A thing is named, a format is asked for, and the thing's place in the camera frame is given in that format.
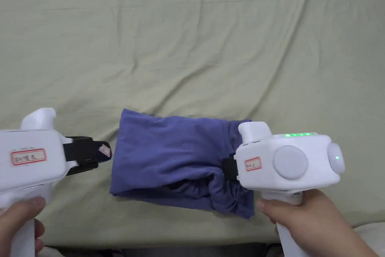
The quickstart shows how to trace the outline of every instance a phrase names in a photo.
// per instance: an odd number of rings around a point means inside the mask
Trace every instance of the red-bordered label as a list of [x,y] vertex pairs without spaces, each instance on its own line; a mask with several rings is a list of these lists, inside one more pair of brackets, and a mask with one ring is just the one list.
[[47,160],[44,149],[28,149],[11,153],[11,161],[14,166],[21,164],[32,164]]
[[107,157],[111,157],[111,149],[108,146],[106,146],[105,144],[102,144],[100,146],[99,151],[102,154],[105,154]]
[[259,157],[244,161],[246,171],[258,170],[262,167],[261,159]]

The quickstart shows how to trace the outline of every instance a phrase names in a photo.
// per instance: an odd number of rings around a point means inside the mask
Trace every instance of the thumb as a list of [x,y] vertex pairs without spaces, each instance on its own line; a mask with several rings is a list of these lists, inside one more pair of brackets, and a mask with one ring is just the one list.
[[299,210],[298,207],[278,200],[259,199],[257,208],[270,219],[287,227],[293,213]]
[[35,218],[44,208],[45,198],[38,196],[13,204],[0,216],[0,236],[13,238],[21,227]]

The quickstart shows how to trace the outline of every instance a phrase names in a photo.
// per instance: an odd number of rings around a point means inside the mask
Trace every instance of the gripper handle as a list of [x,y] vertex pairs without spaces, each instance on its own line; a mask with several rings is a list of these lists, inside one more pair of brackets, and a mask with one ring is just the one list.
[[[279,201],[287,202],[291,205],[301,205],[303,201],[303,192],[291,194],[285,192],[262,192],[262,198],[264,199],[276,199]],[[283,253],[285,257],[310,257],[305,251],[303,251],[297,243],[294,242],[289,230],[277,223],[280,243],[282,244]]]
[[[19,190],[11,193],[7,193],[0,196],[0,208],[7,210],[14,203],[33,198],[35,196],[42,196],[45,198],[46,203],[49,202],[49,198],[52,191],[52,184],[42,184],[39,186]],[[35,257],[35,221],[28,221],[22,228],[16,233],[11,248],[10,257]]]

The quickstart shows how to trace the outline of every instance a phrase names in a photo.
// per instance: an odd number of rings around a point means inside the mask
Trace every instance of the finger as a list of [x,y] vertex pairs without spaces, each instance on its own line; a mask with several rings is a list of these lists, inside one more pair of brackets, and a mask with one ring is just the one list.
[[257,208],[266,216],[284,226],[287,226],[292,213],[299,209],[286,202],[266,199],[259,199],[257,201]]
[[41,196],[13,204],[0,216],[0,232],[12,238],[29,220],[35,218],[44,208],[45,199]]
[[44,243],[40,239],[35,239],[35,254],[38,254],[44,248]]
[[45,232],[44,225],[35,219],[35,238],[42,237]]

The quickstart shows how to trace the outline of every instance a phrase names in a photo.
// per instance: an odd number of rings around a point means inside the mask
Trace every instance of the blue cloth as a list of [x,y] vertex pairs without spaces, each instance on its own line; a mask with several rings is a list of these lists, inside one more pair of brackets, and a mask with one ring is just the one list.
[[244,121],[154,117],[125,109],[110,193],[161,205],[254,215],[253,191],[225,180],[222,159],[242,143]]

